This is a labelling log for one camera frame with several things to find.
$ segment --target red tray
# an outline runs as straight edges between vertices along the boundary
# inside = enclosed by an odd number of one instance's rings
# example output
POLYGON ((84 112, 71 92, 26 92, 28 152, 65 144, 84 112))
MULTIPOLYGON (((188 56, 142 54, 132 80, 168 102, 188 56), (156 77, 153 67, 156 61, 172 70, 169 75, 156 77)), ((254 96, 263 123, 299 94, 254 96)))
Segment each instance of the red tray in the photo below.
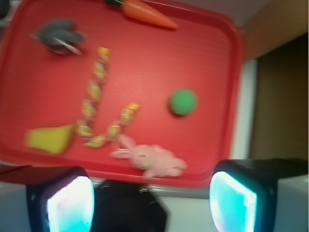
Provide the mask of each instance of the red tray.
POLYGON ((91 149, 74 138, 60 156, 25 147, 26 131, 75 123, 97 49, 110 49, 110 69, 95 132, 106 130, 130 102, 140 104, 125 134, 158 144, 188 169, 151 184, 204 187, 213 168, 230 155, 242 41, 225 16, 167 0, 145 1, 174 20, 169 30, 126 18, 102 0, 23 0, 3 38, 0 55, 0 160, 18 165, 80 165, 90 176, 145 181, 128 160, 109 156, 112 146, 91 149), (49 52, 31 35, 49 20, 71 18, 87 40, 82 56, 49 52), (177 89, 192 89, 198 107, 185 117, 167 107, 177 89))

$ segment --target orange carrot toy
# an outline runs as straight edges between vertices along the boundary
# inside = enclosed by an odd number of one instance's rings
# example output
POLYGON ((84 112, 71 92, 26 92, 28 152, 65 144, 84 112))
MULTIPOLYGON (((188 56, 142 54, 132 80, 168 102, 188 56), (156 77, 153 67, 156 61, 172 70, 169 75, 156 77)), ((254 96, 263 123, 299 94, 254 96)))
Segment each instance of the orange carrot toy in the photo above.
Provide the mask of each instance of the orange carrot toy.
POLYGON ((106 0, 106 2, 108 4, 121 6, 123 13, 128 17, 162 27, 172 29, 178 27, 178 25, 168 17, 140 0, 106 0))

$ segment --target gray mouse toy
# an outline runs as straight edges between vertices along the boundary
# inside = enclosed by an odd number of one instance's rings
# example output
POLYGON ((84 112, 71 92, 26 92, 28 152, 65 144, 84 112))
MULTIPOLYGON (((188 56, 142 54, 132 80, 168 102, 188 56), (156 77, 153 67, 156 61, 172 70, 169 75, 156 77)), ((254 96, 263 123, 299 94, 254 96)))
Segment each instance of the gray mouse toy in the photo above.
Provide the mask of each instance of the gray mouse toy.
POLYGON ((75 32, 75 26, 71 19, 53 20, 45 24, 35 38, 56 53, 66 54, 71 51, 81 55, 82 53, 74 45, 83 42, 84 35, 75 32))

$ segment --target glowing light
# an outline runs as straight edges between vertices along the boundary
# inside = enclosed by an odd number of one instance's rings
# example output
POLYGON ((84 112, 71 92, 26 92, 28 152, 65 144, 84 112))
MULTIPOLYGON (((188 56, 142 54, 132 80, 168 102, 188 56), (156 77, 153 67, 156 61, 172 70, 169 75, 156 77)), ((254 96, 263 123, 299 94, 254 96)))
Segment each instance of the glowing light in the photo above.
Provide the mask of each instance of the glowing light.
POLYGON ((257 195, 226 172, 213 175, 210 207, 213 222, 220 232, 253 232, 257 195))
POLYGON ((47 200, 50 232, 88 232, 94 212, 92 181, 79 176, 47 200))

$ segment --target pink bunny plush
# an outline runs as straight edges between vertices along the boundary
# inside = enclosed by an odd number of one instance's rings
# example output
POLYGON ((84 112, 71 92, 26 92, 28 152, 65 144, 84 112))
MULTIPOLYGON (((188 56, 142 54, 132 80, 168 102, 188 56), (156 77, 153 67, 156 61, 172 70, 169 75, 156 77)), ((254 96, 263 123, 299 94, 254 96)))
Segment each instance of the pink bunny plush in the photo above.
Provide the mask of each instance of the pink bunny plush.
POLYGON ((143 169, 144 178, 180 176, 187 168, 182 159, 178 159, 168 150, 158 145, 136 145, 135 141, 125 135, 119 136, 119 144, 124 148, 111 153, 119 159, 130 159, 134 167, 143 169))

